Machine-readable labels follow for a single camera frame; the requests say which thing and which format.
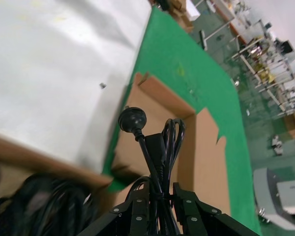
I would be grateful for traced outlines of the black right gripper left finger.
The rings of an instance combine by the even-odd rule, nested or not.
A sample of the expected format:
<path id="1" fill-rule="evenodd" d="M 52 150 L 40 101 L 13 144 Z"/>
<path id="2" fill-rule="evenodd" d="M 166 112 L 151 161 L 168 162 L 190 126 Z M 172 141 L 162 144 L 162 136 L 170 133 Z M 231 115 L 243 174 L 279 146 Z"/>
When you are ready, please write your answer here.
<path id="1" fill-rule="evenodd" d="M 109 236 L 149 235 L 149 182 L 144 181 L 136 189 L 127 187 L 116 195 L 110 210 L 116 217 L 108 226 Z"/>

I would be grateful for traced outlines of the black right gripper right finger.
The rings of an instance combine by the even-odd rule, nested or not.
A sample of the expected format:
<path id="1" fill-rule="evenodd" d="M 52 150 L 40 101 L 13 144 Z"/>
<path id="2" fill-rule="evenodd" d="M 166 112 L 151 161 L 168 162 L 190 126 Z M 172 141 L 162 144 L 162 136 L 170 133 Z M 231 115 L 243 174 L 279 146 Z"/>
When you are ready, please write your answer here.
<path id="1" fill-rule="evenodd" d="M 216 236 L 218 224 L 215 216 L 221 210 L 200 201 L 195 192 L 183 190 L 173 183 L 174 208 L 177 222 L 184 236 Z"/>

